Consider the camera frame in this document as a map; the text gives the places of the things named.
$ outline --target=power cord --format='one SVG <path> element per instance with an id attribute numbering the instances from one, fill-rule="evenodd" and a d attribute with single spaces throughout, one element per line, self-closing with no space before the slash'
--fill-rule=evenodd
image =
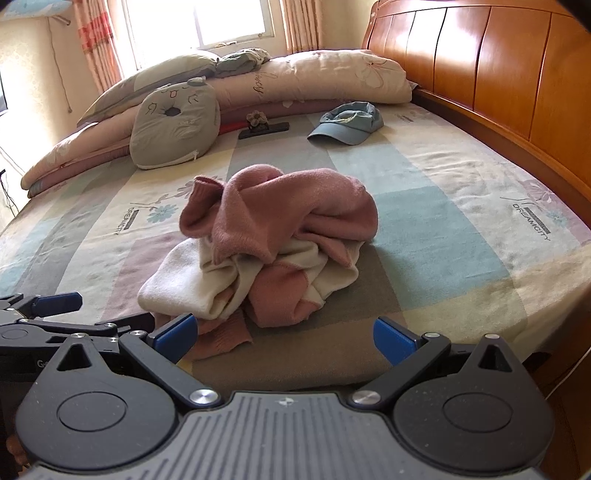
<path id="1" fill-rule="evenodd" d="M 4 182 L 2 181 L 2 175 L 4 175 L 5 173 L 6 173 L 6 169 L 3 168 L 0 171 L 0 186 L 2 187 L 2 192 L 4 193 L 4 196 L 6 197 L 7 206 L 8 206 L 8 208 L 10 208 L 10 212 L 12 213 L 12 216 L 14 218 L 16 218 L 19 210 L 18 210 L 17 204 L 14 202 L 14 199 L 8 193 L 8 185 L 4 185 Z"/>
<path id="2" fill-rule="evenodd" d="M 550 391 L 550 393 L 548 395 L 546 395 L 546 400 L 548 400 L 552 396 L 552 394 L 556 390 L 558 390 L 564 382 L 566 382 L 569 379 L 569 377 L 574 373 L 574 371 L 577 369 L 577 367 L 581 363 L 583 363 L 583 360 L 585 360 L 590 353 L 591 353 L 591 346 L 584 353 L 584 355 L 579 359 L 579 361 L 577 363 L 575 363 L 574 367 L 570 369 L 569 373 L 560 382 L 558 382 L 558 384 Z"/>
<path id="3" fill-rule="evenodd" d="M 47 17 L 47 29 L 49 30 L 49 40 L 50 40 L 50 45 L 51 45 L 51 51 L 53 52 L 53 61 L 56 64 L 57 67 L 57 73 L 60 76 L 60 81 L 61 81 L 61 89 L 64 92 L 64 97 L 66 98 L 66 103 L 68 105 L 68 113 L 72 113 L 72 106 L 70 105 L 70 99 L 68 98 L 68 94 L 66 92 L 66 86 L 64 85 L 64 77 L 61 75 L 61 70 L 60 70 L 60 66 L 57 62 L 57 56 L 56 56 L 56 47 L 53 43 L 53 32 L 51 30 L 51 24 L 49 23 L 49 17 Z"/>

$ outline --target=pillow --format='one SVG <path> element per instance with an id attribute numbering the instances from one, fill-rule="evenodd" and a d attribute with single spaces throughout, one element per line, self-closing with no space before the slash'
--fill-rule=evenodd
<path id="1" fill-rule="evenodd" d="M 176 165 L 204 155 L 220 130 L 216 92 L 204 78 L 150 93 L 139 108 L 129 142 L 136 166 Z"/>
<path id="2" fill-rule="evenodd" d="M 78 121 L 78 127 L 125 112 L 165 85 L 186 82 L 194 77 L 213 76 L 218 61 L 215 53 L 197 50 L 140 70 L 103 93 Z"/>

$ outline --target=flower ornament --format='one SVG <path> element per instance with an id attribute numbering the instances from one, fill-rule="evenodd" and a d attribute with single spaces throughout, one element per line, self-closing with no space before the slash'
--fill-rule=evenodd
<path id="1" fill-rule="evenodd" d="M 268 122 L 267 116 L 264 112 L 259 112 L 259 110 L 253 110 L 246 116 L 246 121 L 251 124 L 252 127 L 257 127 L 261 124 L 266 124 Z"/>

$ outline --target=pile of clothes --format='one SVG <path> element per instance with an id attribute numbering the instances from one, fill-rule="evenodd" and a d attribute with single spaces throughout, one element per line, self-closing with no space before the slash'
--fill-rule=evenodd
<path id="1" fill-rule="evenodd" d="M 139 305 L 158 324 L 190 312 L 195 360 L 228 352 L 259 327 L 294 325 L 353 283 L 361 245 L 378 228 L 363 184 L 334 170 L 283 174 L 269 165 L 227 184 L 197 177 L 180 216 L 189 237 L 142 286 Z"/>

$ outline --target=window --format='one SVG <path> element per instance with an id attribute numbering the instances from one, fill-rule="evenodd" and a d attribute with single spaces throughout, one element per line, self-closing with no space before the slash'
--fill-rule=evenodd
<path id="1" fill-rule="evenodd" d="M 273 37 L 269 0 L 124 0 L 138 67 L 187 53 Z"/>

